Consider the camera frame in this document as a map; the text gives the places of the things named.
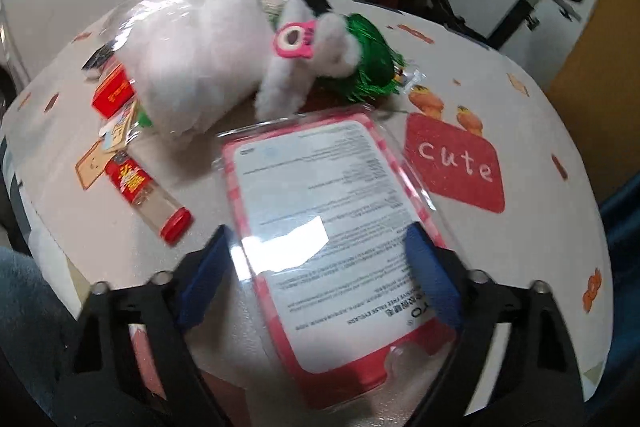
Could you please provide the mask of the red clear lighter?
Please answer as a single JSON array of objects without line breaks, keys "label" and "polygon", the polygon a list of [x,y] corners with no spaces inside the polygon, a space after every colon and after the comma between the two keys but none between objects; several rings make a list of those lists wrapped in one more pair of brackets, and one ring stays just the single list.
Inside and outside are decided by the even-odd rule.
[{"label": "red clear lighter", "polygon": [[177,244],[193,222],[192,213],[160,186],[126,150],[115,154],[105,173],[134,211],[167,245]]}]

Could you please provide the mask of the pink eyelash blister pack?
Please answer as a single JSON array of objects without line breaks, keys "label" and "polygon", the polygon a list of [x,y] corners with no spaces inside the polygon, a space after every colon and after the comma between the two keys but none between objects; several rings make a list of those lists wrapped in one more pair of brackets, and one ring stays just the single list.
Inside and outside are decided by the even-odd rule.
[{"label": "pink eyelash blister pack", "polygon": [[381,386],[396,348],[449,343],[405,254],[413,223],[445,242],[434,205],[368,106],[261,122],[218,142],[236,273],[307,407]]}]

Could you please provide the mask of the red small box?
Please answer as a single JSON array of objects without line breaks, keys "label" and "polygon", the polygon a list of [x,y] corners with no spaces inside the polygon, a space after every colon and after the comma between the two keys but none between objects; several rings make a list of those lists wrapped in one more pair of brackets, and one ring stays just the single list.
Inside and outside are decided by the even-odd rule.
[{"label": "red small box", "polygon": [[93,93],[91,105],[104,118],[112,118],[134,96],[122,64],[116,64]]}]

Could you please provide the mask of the green tinsel tassel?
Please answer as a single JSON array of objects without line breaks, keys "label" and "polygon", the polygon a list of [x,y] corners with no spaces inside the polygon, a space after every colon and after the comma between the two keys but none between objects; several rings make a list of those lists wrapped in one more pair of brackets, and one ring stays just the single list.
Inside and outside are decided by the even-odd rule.
[{"label": "green tinsel tassel", "polygon": [[375,102],[398,92],[397,77],[405,60],[393,50],[381,31],[367,17],[352,13],[345,17],[348,32],[360,47],[360,59],[347,77],[320,77],[320,86],[349,102]]}]

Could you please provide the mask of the white cotton wad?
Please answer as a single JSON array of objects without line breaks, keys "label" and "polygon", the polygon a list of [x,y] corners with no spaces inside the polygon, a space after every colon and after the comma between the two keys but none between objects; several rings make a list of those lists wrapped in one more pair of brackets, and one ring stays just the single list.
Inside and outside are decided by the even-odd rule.
[{"label": "white cotton wad", "polygon": [[213,127],[260,86],[273,57],[262,0],[128,0],[101,38],[169,143]]}]

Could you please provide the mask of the white fluff pink bear charm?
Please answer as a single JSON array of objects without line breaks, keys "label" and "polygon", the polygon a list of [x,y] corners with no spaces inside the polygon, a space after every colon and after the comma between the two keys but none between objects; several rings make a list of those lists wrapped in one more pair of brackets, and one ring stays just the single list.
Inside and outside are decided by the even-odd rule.
[{"label": "white fluff pink bear charm", "polygon": [[361,46],[344,16],[333,12],[314,16],[303,0],[288,0],[256,94],[256,118],[265,121],[296,114],[317,79],[349,77],[356,72],[361,55]]}]

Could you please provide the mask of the printed table mat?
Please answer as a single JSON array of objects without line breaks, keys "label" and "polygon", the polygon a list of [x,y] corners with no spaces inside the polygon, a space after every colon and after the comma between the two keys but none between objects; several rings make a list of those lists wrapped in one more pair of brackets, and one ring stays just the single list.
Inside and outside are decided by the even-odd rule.
[{"label": "printed table mat", "polygon": [[602,222],[518,65],[349,0],[134,0],[1,144],[87,292],[57,426],[579,426],[611,343]]}]

